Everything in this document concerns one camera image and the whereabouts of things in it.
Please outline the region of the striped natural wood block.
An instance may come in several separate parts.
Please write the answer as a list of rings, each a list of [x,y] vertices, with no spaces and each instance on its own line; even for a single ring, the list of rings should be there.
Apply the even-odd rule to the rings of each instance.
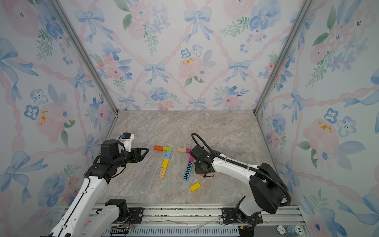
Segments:
[[[167,171],[167,168],[161,168],[160,173],[159,173],[160,179],[164,179],[166,171]]]

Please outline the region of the green block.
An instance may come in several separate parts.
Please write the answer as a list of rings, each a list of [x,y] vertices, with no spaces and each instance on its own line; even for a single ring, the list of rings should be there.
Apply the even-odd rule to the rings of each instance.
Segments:
[[[166,147],[166,146],[163,146],[163,149],[162,149],[163,152],[172,152],[172,147]]]

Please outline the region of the yellow block front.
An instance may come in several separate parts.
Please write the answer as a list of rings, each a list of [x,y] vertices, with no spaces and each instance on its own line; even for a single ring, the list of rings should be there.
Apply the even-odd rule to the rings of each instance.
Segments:
[[[201,184],[199,182],[197,182],[197,183],[193,184],[192,186],[190,186],[190,190],[192,192],[195,192],[195,191],[197,191],[200,188],[201,188]]]

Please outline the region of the yellow block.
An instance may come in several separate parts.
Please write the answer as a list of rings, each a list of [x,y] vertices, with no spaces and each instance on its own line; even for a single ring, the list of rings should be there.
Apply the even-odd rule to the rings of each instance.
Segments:
[[[169,164],[169,159],[164,159],[163,164],[162,164],[161,167],[164,168],[164,169],[167,169],[168,164]]]
[[[195,192],[195,191],[197,191],[200,188],[201,188],[201,184],[199,182],[197,182],[197,183],[193,184],[192,186],[190,186],[190,190],[192,192]]]

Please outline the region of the light blue block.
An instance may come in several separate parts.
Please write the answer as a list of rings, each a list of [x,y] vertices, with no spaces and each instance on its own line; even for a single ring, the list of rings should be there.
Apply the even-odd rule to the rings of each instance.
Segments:
[[[166,155],[165,155],[165,159],[166,159],[166,160],[170,160],[171,153],[172,153],[171,151],[167,151],[167,152],[166,152]]]

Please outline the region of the blue slotted block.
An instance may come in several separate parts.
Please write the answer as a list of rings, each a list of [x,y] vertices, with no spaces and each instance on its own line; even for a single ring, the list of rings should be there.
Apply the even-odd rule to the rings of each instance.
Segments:
[[[193,162],[188,162],[187,167],[186,167],[186,171],[190,172],[192,169],[192,166],[193,166]]]
[[[183,176],[184,181],[188,181],[190,176],[190,171],[186,170]]]

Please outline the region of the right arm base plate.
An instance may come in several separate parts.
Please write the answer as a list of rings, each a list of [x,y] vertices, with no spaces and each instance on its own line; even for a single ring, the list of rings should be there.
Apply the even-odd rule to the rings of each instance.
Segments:
[[[251,216],[247,216],[242,211],[236,210],[231,207],[221,208],[221,219],[223,224],[242,224],[242,225],[257,225],[263,223],[262,214],[256,212]]]

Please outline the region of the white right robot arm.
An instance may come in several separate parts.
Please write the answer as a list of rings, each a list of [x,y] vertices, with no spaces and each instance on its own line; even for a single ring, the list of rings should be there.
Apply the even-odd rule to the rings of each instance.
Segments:
[[[267,163],[249,165],[214,150],[208,152],[199,145],[190,151],[190,155],[195,160],[196,174],[207,177],[211,173],[223,173],[250,187],[252,195],[241,198],[234,210],[226,214],[223,218],[226,224],[233,221],[248,223],[262,211],[276,214],[280,207],[289,206],[292,202],[287,186]]]

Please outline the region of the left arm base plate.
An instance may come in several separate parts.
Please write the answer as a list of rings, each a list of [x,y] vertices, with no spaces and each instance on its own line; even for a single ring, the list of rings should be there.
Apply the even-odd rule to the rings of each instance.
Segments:
[[[127,209],[127,223],[141,224],[144,216],[144,208],[142,207],[129,207]]]

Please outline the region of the tan wooden block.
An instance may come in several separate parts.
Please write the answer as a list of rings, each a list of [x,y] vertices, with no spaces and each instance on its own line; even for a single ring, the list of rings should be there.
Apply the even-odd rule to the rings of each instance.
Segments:
[[[180,152],[180,153],[187,153],[187,149],[186,148],[180,148],[180,147],[178,147],[177,151]]]

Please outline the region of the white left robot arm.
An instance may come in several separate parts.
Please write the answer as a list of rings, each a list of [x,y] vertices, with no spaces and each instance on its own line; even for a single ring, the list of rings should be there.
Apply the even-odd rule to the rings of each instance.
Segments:
[[[100,237],[113,223],[130,227],[134,214],[124,199],[110,199],[97,216],[87,222],[99,196],[113,178],[119,175],[118,168],[141,162],[148,148],[132,148],[132,138],[110,139],[100,146],[100,154],[84,174],[78,195],[58,224],[48,234],[50,237]]]

